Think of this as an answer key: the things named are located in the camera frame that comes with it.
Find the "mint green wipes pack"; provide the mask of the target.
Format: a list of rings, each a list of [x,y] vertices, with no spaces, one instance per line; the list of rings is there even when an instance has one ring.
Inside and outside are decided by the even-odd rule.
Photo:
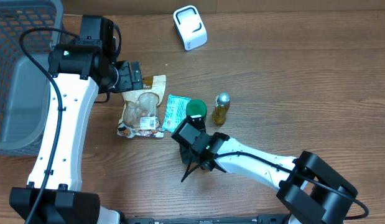
[[[162,125],[165,131],[173,133],[178,125],[186,117],[186,107],[190,102],[190,98],[183,96],[169,95]]]

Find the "brown Pantree snack pouch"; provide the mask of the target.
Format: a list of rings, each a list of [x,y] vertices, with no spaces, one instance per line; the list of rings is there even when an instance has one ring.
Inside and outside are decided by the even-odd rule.
[[[157,110],[164,99],[166,82],[165,75],[145,77],[141,90],[122,93],[124,108],[117,127],[119,136],[164,137]]]

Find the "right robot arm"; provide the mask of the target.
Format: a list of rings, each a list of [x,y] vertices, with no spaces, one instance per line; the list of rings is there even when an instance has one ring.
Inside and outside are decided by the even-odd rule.
[[[288,209],[283,223],[344,223],[358,192],[324,160],[308,151],[277,156],[245,146],[224,133],[206,133],[201,116],[187,116],[172,139],[195,168],[245,175],[276,191]]]

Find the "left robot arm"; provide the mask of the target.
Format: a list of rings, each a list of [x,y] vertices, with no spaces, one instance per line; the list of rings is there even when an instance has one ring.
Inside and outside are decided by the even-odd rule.
[[[43,74],[50,103],[38,158],[25,187],[14,187],[12,209],[26,223],[124,223],[97,194],[83,192],[81,160],[86,128],[99,94],[143,87],[138,62],[118,60],[119,27],[103,16],[84,15],[80,32],[49,53]]]

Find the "green lid jar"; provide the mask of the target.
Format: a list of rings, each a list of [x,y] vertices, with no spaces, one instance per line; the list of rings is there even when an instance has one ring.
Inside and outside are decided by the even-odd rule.
[[[200,115],[206,121],[207,106],[202,100],[190,100],[186,106],[186,115]]]

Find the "yellow oil bottle silver cap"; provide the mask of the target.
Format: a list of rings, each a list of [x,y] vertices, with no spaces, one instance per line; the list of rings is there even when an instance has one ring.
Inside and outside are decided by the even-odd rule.
[[[226,114],[230,108],[230,96],[227,92],[220,93],[215,98],[215,107],[212,120],[215,124],[222,125],[226,121]]]

